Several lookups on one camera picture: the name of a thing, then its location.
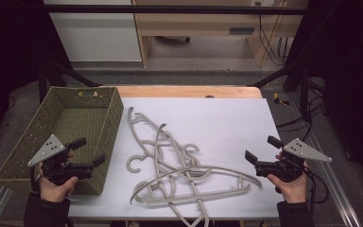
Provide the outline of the black horizontal frame bar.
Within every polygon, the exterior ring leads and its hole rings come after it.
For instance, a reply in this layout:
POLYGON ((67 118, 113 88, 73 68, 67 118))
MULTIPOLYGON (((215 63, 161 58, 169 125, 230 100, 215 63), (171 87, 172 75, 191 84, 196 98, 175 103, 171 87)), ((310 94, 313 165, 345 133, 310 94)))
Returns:
POLYGON ((305 15, 307 8, 216 7, 216 6, 127 6, 127 5, 44 5, 42 9, 58 13, 163 13, 163 14, 262 14, 305 15))

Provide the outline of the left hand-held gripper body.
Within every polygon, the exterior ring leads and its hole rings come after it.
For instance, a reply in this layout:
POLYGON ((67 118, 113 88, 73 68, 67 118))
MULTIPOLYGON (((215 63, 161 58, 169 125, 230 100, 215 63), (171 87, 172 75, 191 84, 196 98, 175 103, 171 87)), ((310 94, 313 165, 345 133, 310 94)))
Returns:
POLYGON ((72 149, 67 150, 65 145, 57 136, 51 134, 28 161, 27 166, 32 168, 41 164, 45 178, 56 185, 61 185, 72 177, 78 177, 80 180, 91 178, 93 163, 71 163, 68 154, 72 149))

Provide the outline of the white cabinet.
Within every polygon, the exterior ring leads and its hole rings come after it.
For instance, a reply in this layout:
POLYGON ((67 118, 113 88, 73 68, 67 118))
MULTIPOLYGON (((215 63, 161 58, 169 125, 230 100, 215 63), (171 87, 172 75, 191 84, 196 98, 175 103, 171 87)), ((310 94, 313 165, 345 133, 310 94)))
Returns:
POLYGON ((72 62, 141 61, 132 13, 51 13, 72 62))

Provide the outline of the grey plastic hanger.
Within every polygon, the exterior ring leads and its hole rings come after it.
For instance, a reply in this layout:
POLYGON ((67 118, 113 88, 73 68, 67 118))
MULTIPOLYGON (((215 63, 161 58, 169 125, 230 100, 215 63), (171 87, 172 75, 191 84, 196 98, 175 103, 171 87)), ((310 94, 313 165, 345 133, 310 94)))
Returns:
POLYGON ((162 124, 159 129, 157 130, 157 135, 154 143, 154 163, 155 163, 155 171, 157 179, 155 182, 159 186, 160 190, 163 192, 163 200, 169 204, 170 208, 173 210, 173 212, 176 214, 176 216, 187 226, 187 227, 198 227, 198 225, 203 221, 203 227, 208 227, 210 224, 210 220, 208 217, 208 214, 206 212, 206 209, 203 205, 203 202, 201 199, 197 198, 198 191, 193 183, 191 183, 191 186, 193 188, 194 194, 190 197, 191 201, 195 201, 200 210, 200 215, 192 222, 189 223, 185 217, 182 215, 182 213, 178 210, 176 207, 176 180, 173 178, 173 174, 177 173, 177 170, 174 170, 172 173, 165 170, 161 165, 160 162, 163 160, 163 155, 161 151, 159 150, 159 142, 160 142, 160 136, 164 134, 163 128, 165 127, 165 124, 162 124), (169 178, 170 180, 170 192, 167 192, 167 190, 164 187, 164 184, 162 182, 162 178, 169 178))
POLYGON ((140 182, 130 197, 144 204, 219 200, 246 194, 251 185, 262 188, 255 177, 220 166, 189 166, 172 171, 160 167, 150 182, 140 182))
MULTIPOLYGON (((142 140, 149 140, 149 139, 142 139, 139 136, 137 129, 136 129, 136 124, 141 123, 141 122, 148 124, 152 129, 154 129, 156 131, 156 135, 157 135, 157 130, 159 129, 160 126, 157 126, 153 121, 151 121, 144 114, 135 113, 133 110, 134 110, 133 107, 129 108, 128 120, 129 120, 131 132, 132 132, 135 140, 137 141, 137 143, 140 145, 142 140)), ((167 131, 164 131, 164 134, 162 134, 160 136, 159 149, 161 149, 161 147, 172 147, 174 150, 176 150, 180 154, 180 156, 184 155, 184 147, 182 145, 180 145, 173 138, 173 136, 167 131)))
POLYGON ((163 152, 159 149, 159 145, 151 140, 142 140, 140 147, 143 150, 142 154, 134 154, 126 161, 126 168, 130 173, 139 173, 141 169, 134 165, 134 161, 150 164, 153 169, 157 170, 162 167, 167 170, 175 170, 176 168, 164 160, 163 152))
POLYGON ((199 169, 199 159, 193 155, 193 152, 199 151, 199 147, 194 144, 186 144, 183 147, 183 156, 180 156, 172 147, 161 147, 161 150, 164 160, 176 168, 177 173, 174 174, 185 178, 187 181, 194 181, 204 174, 204 171, 199 169))

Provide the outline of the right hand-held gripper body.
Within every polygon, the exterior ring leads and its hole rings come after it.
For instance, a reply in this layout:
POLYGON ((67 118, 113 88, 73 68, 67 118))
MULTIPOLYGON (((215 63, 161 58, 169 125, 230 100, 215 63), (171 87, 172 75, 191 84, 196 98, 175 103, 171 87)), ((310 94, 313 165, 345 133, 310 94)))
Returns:
POLYGON ((268 174, 277 176, 284 182, 293 182, 304 171, 305 160, 315 160, 331 163, 332 158, 305 144, 299 138, 292 140, 282 148, 282 159, 275 162, 257 161, 254 165, 257 176, 267 177, 268 174))

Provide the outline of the black curtain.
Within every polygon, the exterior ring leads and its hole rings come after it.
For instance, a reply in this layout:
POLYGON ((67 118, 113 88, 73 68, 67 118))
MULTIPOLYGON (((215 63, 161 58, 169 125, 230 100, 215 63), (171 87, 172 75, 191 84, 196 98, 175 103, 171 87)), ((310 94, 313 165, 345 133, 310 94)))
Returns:
POLYGON ((10 93, 38 78, 39 68, 71 62, 48 12, 32 9, 44 0, 0 0, 0 123, 10 93))
POLYGON ((346 148, 363 166, 363 0, 309 0, 288 59, 326 82, 326 104, 346 148))

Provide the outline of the white table mat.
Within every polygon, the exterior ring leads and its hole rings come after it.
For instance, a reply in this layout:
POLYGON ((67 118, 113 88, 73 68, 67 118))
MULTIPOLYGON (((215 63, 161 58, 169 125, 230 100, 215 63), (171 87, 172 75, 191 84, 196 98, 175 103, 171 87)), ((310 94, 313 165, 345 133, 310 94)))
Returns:
MULTIPOLYGON (((134 187, 150 182, 156 171, 150 164, 134 161, 139 173, 130 173, 126 161, 142 154, 128 120, 129 108, 142 113, 157 126, 165 124, 181 145, 194 144, 193 155, 202 166, 220 166, 254 176, 253 166, 246 161, 248 150, 264 161, 273 160, 277 150, 267 139, 277 133, 268 103, 263 98, 148 98, 126 97, 125 111, 114 144, 109 171, 101 195, 74 196, 70 215, 87 219, 157 219, 175 218, 168 204, 130 203, 134 187)), ((143 122, 136 124, 142 139, 153 140, 156 131, 143 122)))

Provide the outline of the person's right hand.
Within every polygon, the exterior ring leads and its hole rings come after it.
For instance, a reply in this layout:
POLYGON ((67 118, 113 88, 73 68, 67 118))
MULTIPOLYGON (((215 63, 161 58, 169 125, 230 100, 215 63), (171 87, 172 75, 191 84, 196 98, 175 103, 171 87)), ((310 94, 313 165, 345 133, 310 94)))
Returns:
POLYGON ((287 203, 306 202, 307 177, 303 173, 293 182, 284 182, 273 174, 268 174, 267 178, 278 187, 287 203))

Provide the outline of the person's left hand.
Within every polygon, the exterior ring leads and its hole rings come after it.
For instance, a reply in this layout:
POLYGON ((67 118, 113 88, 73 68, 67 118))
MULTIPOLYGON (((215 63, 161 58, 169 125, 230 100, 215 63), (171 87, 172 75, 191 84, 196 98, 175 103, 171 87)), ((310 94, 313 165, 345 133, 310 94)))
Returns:
POLYGON ((45 177, 39 179, 40 196, 44 201, 62 202, 74 192, 78 177, 72 177, 61 185, 56 185, 45 177))

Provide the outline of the black metal stand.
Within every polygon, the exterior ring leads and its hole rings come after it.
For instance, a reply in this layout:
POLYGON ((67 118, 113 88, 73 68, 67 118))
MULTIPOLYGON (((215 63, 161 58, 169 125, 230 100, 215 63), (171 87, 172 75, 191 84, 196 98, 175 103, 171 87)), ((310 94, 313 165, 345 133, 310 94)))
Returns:
POLYGON ((48 92, 47 84, 51 86, 66 87, 67 83, 63 79, 63 75, 69 76, 72 79, 77 80, 81 84, 88 87, 99 87, 98 83, 95 83, 84 76, 76 73, 73 69, 65 67, 55 61, 45 61, 39 68, 38 84, 39 84, 39 96, 40 102, 43 102, 48 92))
POLYGON ((300 114, 305 121, 309 121, 310 111, 308 104, 308 91, 310 74, 309 70, 302 62, 294 61, 272 73, 270 76, 254 82, 251 87, 261 88, 281 76, 286 76, 283 84, 283 88, 286 92, 293 92, 297 87, 300 87, 300 114))

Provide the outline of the yellow and black tool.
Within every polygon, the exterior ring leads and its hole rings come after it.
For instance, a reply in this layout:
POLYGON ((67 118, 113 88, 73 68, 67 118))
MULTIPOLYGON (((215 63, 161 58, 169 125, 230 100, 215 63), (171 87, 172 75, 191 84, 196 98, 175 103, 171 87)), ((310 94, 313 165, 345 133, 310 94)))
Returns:
POLYGON ((275 104, 290 106, 290 102, 281 100, 278 93, 273 93, 273 101, 274 101, 275 104))

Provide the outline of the wooden desk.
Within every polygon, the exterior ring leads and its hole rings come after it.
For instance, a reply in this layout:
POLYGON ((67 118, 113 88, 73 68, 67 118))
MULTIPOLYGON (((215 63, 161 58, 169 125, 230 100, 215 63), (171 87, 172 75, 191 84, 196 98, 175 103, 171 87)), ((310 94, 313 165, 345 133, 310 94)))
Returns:
MULTIPOLYGON (((305 8, 309 0, 131 0, 134 6, 217 6, 305 8)), ((257 66, 267 61, 278 37, 295 37, 301 15, 163 14, 135 15, 142 37, 243 36, 257 66)))

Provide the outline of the green woven basket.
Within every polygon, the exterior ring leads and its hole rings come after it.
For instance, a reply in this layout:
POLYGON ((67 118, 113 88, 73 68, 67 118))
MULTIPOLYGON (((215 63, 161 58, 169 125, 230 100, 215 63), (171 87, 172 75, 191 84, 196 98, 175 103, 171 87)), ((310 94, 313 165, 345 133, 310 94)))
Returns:
POLYGON ((106 161, 93 170, 90 179, 78 182, 76 195, 97 196, 106 181, 115 138, 124 107, 115 87, 52 87, 28 124, 16 146, 0 168, 0 183, 15 192, 29 190, 27 162, 50 135, 63 144, 80 137, 86 145, 78 148, 73 163, 89 163, 101 154, 106 161))

